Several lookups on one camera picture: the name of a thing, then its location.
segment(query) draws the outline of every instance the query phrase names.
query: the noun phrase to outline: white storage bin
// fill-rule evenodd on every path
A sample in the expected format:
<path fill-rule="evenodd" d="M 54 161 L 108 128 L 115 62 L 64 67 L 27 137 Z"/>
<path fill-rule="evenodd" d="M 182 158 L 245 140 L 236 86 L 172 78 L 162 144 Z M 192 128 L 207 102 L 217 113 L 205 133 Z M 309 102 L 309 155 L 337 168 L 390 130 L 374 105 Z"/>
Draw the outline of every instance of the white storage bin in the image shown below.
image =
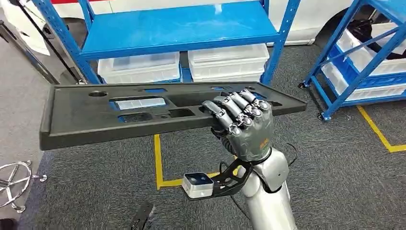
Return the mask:
<path fill-rule="evenodd" d="M 344 92 L 344 90 L 348 87 L 348 84 L 345 81 L 342 74 L 340 73 L 340 71 L 337 69 L 337 67 L 333 63 L 328 63 L 322 67 L 322 71 L 334 85 L 336 92 L 341 95 Z M 346 99 L 346 101 L 386 97 L 386 96 L 396 96 L 403 94 L 405 90 L 406 84 L 356 89 Z"/>
<path fill-rule="evenodd" d="M 235 76 L 225 76 L 220 78 L 202 78 L 202 79 L 193 79 L 193 82 L 234 82 L 234 81 L 260 81 L 262 72 L 251 73 L 251 74 L 242 74 Z"/>
<path fill-rule="evenodd" d="M 269 53 L 265 44 L 188 51 L 193 79 L 264 72 Z"/>
<path fill-rule="evenodd" d="M 179 52 L 100 59 L 97 72 L 108 84 L 178 79 Z"/>
<path fill-rule="evenodd" d="M 372 25 L 372 36 L 376 37 L 381 35 L 391 29 L 396 27 L 394 23 L 382 23 L 382 24 L 373 24 Z M 380 46 L 383 46 L 389 40 L 389 36 L 381 39 L 377 43 Z M 344 31 L 341 38 L 337 41 L 337 45 L 341 48 L 342 51 L 347 51 L 356 46 L 359 46 L 361 42 L 351 34 L 347 29 Z M 406 48 L 406 41 L 404 41 L 395 52 L 402 52 Z M 364 70 L 364 68 L 370 63 L 373 57 L 376 55 L 374 51 L 368 47 L 363 47 L 359 50 L 356 50 L 348 55 L 351 61 L 354 63 L 354 66 L 358 69 L 359 72 Z M 384 60 L 372 73 L 372 75 L 384 75 L 391 73 L 402 73 L 406 72 L 406 58 L 396 59 L 396 60 Z"/>

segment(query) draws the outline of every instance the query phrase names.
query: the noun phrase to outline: blue metal shelf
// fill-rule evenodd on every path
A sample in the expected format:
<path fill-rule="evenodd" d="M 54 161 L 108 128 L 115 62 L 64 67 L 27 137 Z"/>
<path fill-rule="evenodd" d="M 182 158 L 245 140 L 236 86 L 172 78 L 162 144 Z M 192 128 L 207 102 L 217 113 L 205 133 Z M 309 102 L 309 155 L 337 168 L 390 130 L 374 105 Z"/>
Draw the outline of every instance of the blue metal shelf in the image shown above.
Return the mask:
<path fill-rule="evenodd" d="M 368 0 L 368 4 L 398 25 L 406 22 L 405 0 Z"/>
<path fill-rule="evenodd" d="M 89 60 L 274 42 L 261 82 L 270 84 L 300 0 L 289 0 L 280 30 L 268 19 L 269 0 L 94 14 L 78 0 L 88 35 L 78 47 L 50 0 L 33 0 L 89 83 L 100 84 Z"/>
<path fill-rule="evenodd" d="M 359 9 L 365 5 L 370 4 L 375 7 L 379 12 L 383 13 L 387 18 L 391 19 L 398 24 L 398 27 L 377 36 L 360 46 L 354 47 L 346 52 L 342 52 L 337 49 L 336 42 L 341 37 L 344 30 L 347 28 L 351 19 L 359 11 Z M 350 60 L 345 60 L 344 56 L 348 55 L 355 50 L 358 50 L 370 43 L 375 42 L 385 36 L 394 34 L 392 38 L 382 47 L 382 49 L 376 54 L 376 56 L 371 60 L 371 62 L 359 72 Z M 392 52 L 394 48 L 399 46 L 406 38 L 406 1 L 404 0 L 354 0 L 351 6 L 348 8 L 346 14 L 338 25 L 337 29 L 334 31 L 333 35 L 323 48 L 320 56 L 318 57 L 315 65 L 312 67 L 310 73 L 307 75 L 306 79 L 303 81 L 301 87 L 309 87 L 310 83 L 315 85 L 316 90 L 319 92 L 321 98 L 326 102 L 327 109 L 321 113 L 321 117 L 324 120 L 330 120 L 331 115 L 336 112 L 340 107 L 352 106 L 356 104 L 372 104 L 379 102 L 397 101 L 405 100 L 406 92 L 401 95 L 387 96 L 387 97 L 376 97 L 370 99 L 346 101 L 346 99 L 354 92 L 356 89 L 370 88 L 377 86 L 387 86 L 393 84 L 399 84 L 405 82 L 404 74 L 390 74 L 390 75 L 380 75 L 380 76 L 370 76 L 373 70 L 379 66 L 379 64 L 386 59 L 386 57 Z M 338 94 L 335 90 L 333 84 L 327 79 L 328 86 L 332 89 L 336 95 L 335 101 L 331 101 L 327 97 L 326 92 L 320 86 L 315 76 L 321 72 L 321 67 L 329 62 L 336 64 L 337 68 L 343 75 L 344 79 L 348 83 L 348 87 Z"/>
<path fill-rule="evenodd" d="M 259 1 L 95 15 L 86 60 L 274 42 Z"/>
<path fill-rule="evenodd" d="M 401 101 L 401 100 L 406 100 L 406 93 L 403 93 L 401 95 L 395 95 L 395 96 L 387 96 L 387 97 L 378 97 L 378 98 L 368 98 L 368 99 L 362 99 L 362 100 L 345 101 L 345 102 L 343 102 L 341 107 L 354 106 L 354 105 L 358 105 L 358 104 L 374 104 L 374 103 L 382 103 L 382 102 L 395 102 L 395 101 Z"/>
<path fill-rule="evenodd" d="M 332 58 L 337 55 L 342 54 L 343 51 L 339 48 L 338 45 L 334 45 L 330 50 L 328 57 Z M 332 61 L 332 63 L 337 67 L 337 69 L 343 75 L 345 81 L 348 84 L 360 74 L 358 69 L 354 66 L 354 63 L 350 58 L 345 58 L 340 56 Z M 392 73 L 385 75 L 373 75 L 367 76 L 364 78 L 361 83 L 358 84 L 357 89 L 364 89 L 370 87 L 379 87 L 379 86 L 388 86 L 395 84 L 406 83 L 406 73 Z"/>

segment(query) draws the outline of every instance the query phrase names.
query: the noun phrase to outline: yellow floor tape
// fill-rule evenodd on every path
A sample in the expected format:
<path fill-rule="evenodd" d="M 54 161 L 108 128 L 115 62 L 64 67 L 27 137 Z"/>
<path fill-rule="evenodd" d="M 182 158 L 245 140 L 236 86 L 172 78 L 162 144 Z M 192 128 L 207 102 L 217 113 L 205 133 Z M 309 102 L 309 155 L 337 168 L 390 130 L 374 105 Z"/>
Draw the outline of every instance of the yellow floor tape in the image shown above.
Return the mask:
<path fill-rule="evenodd" d="M 161 187 L 176 187 L 182 184 L 182 179 L 164 181 L 162 174 L 162 156 L 161 156 L 161 140 L 159 134 L 154 135 L 154 147 L 155 147 L 155 172 L 157 176 L 157 190 Z M 238 169 L 233 171 L 234 175 L 237 175 Z M 217 176 L 219 172 L 209 173 L 209 177 Z"/>
<path fill-rule="evenodd" d="M 381 140 L 383 145 L 388 149 L 389 152 L 406 151 L 406 145 L 391 145 L 389 141 L 385 138 L 385 136 L 382 134 L 382 132 L 378 129 L 376 124 L 372 121 L 371 117 L 369 117 L 364 108 L 360 105 L 357 105 L 357 108 L 364 117 L 364 119 L 368 122 L 372 130 L 376 133 L 376 135 L 378 135 L 379 139 Z"/>

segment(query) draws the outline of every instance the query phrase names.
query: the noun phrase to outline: caster wheel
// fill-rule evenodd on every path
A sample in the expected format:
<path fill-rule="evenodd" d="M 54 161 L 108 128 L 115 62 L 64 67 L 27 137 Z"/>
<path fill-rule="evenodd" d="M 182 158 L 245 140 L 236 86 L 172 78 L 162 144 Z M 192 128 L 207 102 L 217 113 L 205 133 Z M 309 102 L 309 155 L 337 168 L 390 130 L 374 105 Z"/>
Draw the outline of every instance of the caster wheel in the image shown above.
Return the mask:
<path fill-rule="evenodd" d="M 323 116 L 322 116 L 321 114 L 317 114 L 317 118 L 318 118 L 320 121 L 324 121 L 324 118 L 323 118 Z"/>
<path fill-rule="evenodd" d="M 25 206 L 21 206 L 17 209 L 17 213 L 23 213 L 25 211 Z"/>
<path fill-rule="evenodd" d="M 42 175 L 42 178 L 39 179 L 40 182 L 44 182 L 48 179 L 46 175 Z"/>
<path fill-rule="evenodd" d="M 297 87 L 299 87 L 299 89 L 306 89 L 306 85 L 303 83 L 303 82 L 301 82 Z"/>

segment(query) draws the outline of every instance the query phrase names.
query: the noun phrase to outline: shelf post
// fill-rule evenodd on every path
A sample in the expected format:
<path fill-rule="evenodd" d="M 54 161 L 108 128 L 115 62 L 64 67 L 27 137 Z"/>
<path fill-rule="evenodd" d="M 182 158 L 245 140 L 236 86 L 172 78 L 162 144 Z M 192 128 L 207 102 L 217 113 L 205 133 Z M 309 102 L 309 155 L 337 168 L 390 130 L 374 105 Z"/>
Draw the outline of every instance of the shelf post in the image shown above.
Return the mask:
<path fill-rule="evenodd" d="M 78 0 L 78 2 L 83 11 L 83 17 L 85 18 L 86 28 L 89 31 L 91 24 L 93 23 L 93 20 L 94 20 L 93 9 L 91 8 L 88 0 Z"/>
<path fill-rule="evenodd" d="M 269 1 L 264 1 L 265 12 L 269 11 Z M 283 20 L 281 27 L 279 29 L 279 39 L 274 42 L 273 50 L 270 59 L 267 61 L 265 66 L 265 71 L 261 76 L 261 83 L 269 85 L 272 81 L 273 73 L 278 66 L 279 59 L 285 45 L 286 39 L 288 37 L 289 30 L 291 29 L 294 16 L 296 15 L 297 8 L 299 7 L 300 0 L 289 0 L 285 14 L 283 15 Z"/>
<path fill-rule="evenodd" d="M 86 79 L 92 84 L 100 84 L 99 78 L 94 70 L 86 59 L 80 56 L 81 50 L 79 49 L 78 44 L 75 42 L 75 39 L 73 39 L 64 21 L 59 17 L 50 0 L 33 0 L 33 3 L 62 42 L 68 52 L 67 55 L 72 57 L 72 60 Z"/>

